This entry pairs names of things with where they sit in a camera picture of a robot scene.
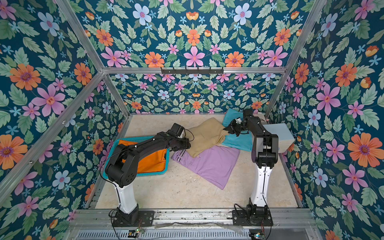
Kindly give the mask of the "tan pants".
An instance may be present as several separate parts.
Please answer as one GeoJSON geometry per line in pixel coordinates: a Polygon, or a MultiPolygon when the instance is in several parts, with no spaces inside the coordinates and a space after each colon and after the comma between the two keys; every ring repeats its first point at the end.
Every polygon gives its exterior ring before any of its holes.
{"type": "Polygon", "coordinates": [[[229,132],[215,118],[210,118],[197,127],[186,130],[186,138],[190,140],[191,147],[187,149],[189,155],[197,157],[203,151],[208,150],[224,142],[229,132]]]}

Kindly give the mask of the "orange pants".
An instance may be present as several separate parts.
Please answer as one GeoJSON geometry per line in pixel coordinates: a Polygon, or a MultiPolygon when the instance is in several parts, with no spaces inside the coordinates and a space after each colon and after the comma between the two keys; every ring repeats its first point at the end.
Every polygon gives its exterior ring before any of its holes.
{"type": "MultiPolygon", "coordinates": [[[[138,143],[137,141],[132,141],[131,139],[119,139],[118,141],[115,141],[115,144],[117,144],[117,146],[133,146],[141,143],[138,143]]],[[[137,176],[144,177],[163,174],[163,172],[166,171],[166,168],[168,167],[169,157],[167,156],[168,150],[163,149],[143,158],[138,163],[137,176]]],[[[117,165],[120,167],[120,169],[124,166],[125,162],[126,160],[123,158],[121,158],[119,162],[117,161],[117,165]]]]}

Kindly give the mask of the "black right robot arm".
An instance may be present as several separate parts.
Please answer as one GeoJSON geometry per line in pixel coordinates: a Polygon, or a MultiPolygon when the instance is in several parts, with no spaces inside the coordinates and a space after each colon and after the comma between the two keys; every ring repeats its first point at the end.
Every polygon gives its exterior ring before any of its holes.
{"type": "Polygon", "coordinates": [[[233,119],[224,128],[229,134],[239,137],[242,132],[253,135],[251,151],[252,162],[256,164],[256,183],[250,197],[251,207],[267,206],[267,192],[273,167],[278,162],[279,137],[270,133],[262,124],[262,119],[255,117],[251,109],[243,111],[243,117],[233,119]]]}

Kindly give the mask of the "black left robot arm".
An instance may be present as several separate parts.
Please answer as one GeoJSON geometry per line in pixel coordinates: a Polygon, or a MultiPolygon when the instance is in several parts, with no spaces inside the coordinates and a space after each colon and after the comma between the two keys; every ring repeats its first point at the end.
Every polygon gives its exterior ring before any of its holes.
{"type": "Polygon", "coordinates": [[[174,123],[166,132],[159,132],[143,142],[126,146],[117,141],[104,168],[104,175],[116,188],[119,212],[130,215],[139,210],[132,183],[138,174],[139,163],[145,157],[160,151],[187,150],[191,147],[186,129],[174,123]]]}

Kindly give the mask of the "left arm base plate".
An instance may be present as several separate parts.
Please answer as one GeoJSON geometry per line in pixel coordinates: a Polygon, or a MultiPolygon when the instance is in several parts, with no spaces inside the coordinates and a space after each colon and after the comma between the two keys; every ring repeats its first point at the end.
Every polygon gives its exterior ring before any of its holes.
{"type": "Polygon", "coordinates": [[[151,227],[155,218],[154,211],[136,211],[125,214],[118,210],[112,216],[113,227],[151,227]]]}

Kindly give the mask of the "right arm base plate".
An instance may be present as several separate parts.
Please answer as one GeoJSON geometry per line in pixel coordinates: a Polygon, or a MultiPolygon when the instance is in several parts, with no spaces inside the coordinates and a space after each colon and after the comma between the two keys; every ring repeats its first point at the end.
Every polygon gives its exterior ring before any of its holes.
{"type": "Polygon", "coordinates": [[[244,210],[232,210],[232,217],[235,226],[271,227],[274,225],[271,212],[263,208],[249,214],[244,210]]]}

